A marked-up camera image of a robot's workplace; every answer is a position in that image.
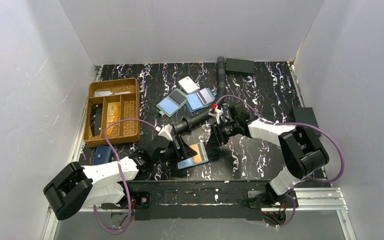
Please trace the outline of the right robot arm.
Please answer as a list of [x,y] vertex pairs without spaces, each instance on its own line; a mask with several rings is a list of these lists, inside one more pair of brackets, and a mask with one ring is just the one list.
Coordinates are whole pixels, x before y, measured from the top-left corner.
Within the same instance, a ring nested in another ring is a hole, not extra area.
[[205,148],[212,150],[225,145],[230,137],[242,135],[259,139],[280,147],[284,167],[265,187],[265,198],[277,199],[295,185],[301,183],[314,171],[329,162],[329,156],[315,134],[308,126],[276,125],[250,115],[243,104],[229,108],[230,119],[216,104],[209,110],[211,121],[210,137]]

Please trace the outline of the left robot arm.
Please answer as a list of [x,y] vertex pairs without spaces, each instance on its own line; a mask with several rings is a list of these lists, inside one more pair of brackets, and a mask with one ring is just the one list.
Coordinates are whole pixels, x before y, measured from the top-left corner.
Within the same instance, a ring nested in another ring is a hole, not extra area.
[[60,221],[94,205],[117,204],[132,209],[145,195],[135,193],[127,181],[149,175],[159,161],[185,170],[206,164],[209,158],[203,142],[188,145],[180,135],[162,133],[120,160],[86,166],[69,163],[44,187],[43,194]]

